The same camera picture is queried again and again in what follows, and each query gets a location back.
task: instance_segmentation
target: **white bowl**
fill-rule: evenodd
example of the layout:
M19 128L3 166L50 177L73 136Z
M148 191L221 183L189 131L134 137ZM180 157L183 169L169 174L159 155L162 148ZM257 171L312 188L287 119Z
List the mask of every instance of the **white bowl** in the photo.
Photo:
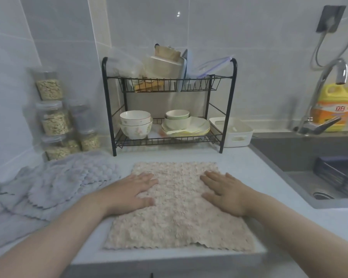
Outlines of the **white bowl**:
M165 125L171 130L184 130L191 123L191 117L182 120L170 120L165 118Z
M144 139L152 128L152 119L148 124L139 126L120 125L122 132L130 139Z
M148 124L151 121L151 114L147 111L130 110L120 114L121 125L140 126Z
M169 120L182 120L187 119L190 116L190 112L187 110L171 110L166 112L166 118Z

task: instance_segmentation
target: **white countertop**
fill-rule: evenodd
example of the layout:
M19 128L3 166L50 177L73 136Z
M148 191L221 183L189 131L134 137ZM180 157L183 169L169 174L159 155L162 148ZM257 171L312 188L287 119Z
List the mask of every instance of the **white countertop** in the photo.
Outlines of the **white countertop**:
M112 157L120 165L123 176L128 175L135 162L216 162L222 173L229 172L253 189L273 196L301 215L316 222L348 241L347 209L314 209L298 195L277 173L273 171L248 147L225 148L223 154L218 147L209 144L188 146L137 146L128 147ZM104 220L91 234L72 264L104 262L144 261L170 258L192 258L217 255L239 255L242 252L221 251L202 247L175 249L103 250L112 219ZM265 253L265 247L255 237L256 252ZM13 245L0 248L0 255Z

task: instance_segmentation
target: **beige cloth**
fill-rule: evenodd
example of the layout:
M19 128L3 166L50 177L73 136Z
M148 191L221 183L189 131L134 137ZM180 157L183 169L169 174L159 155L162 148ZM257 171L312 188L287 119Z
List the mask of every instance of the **beige cloth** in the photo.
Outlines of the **beige cloth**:
M222 212L201 197L210 189L199 176L218 171L216 163L136 163L133 173L151 172L159 184L139 197L156 206L117 217L105 248L174 248L202 244L209 248L251 252L254 242L242 218Z

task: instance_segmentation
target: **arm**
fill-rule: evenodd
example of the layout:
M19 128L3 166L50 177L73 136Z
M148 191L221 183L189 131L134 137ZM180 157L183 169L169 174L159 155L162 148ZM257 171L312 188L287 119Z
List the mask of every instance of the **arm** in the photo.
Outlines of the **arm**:
M228 173L205 172L201 180L217 194L204 193L206 200L234 216L254 217L310 278L348 278L347 241Z
M154 205L152 198L135 197L158 182L152 177L130 175L84 196L0 257L0 278L59 277L103 217Z

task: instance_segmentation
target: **sink rim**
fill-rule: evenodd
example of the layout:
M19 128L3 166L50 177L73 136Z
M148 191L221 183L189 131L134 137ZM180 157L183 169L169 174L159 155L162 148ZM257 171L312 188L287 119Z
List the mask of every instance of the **sink rim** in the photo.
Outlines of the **sink rim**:
M304 188L295 182L287 173L282 171L276 164L274 164L268 157L266 157L254 145L249 144L249 148L259 156L274 172L276 172L294 191L298 193L314 209L340 209L348 208L348 198L342 199L326 199L317 200L311 196Z

